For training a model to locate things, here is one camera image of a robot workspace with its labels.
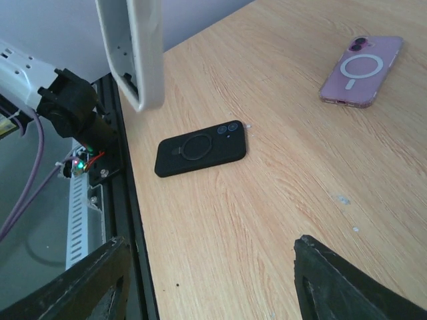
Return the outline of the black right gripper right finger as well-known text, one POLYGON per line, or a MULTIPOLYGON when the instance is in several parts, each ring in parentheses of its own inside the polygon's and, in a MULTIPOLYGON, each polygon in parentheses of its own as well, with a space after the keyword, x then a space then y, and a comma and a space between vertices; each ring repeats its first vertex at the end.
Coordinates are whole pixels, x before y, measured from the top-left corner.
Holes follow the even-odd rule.
POLYGON ((295 240, 294 283, 302 319, 425 319, 426 310, 310 235, 295 240))

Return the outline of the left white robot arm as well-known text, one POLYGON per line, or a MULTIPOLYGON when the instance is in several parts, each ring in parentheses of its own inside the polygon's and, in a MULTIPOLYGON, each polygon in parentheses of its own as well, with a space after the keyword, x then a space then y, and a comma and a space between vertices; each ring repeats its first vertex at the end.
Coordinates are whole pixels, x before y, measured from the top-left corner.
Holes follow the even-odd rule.
POLYGON ((49 120, 63 138, 92 153, 106 150, 117 133, 95 112, 101 105, 90 82, 1 42, 1 96, 26 115, 49 120))

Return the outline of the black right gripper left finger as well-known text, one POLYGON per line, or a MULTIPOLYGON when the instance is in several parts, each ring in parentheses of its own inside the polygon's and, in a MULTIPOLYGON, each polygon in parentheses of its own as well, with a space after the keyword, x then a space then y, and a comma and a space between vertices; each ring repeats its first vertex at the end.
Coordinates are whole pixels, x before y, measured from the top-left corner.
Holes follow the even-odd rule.
POLYGON ((1 311, 2 319, 125 319, 131 249, 113 237, 60 276, 1 311))

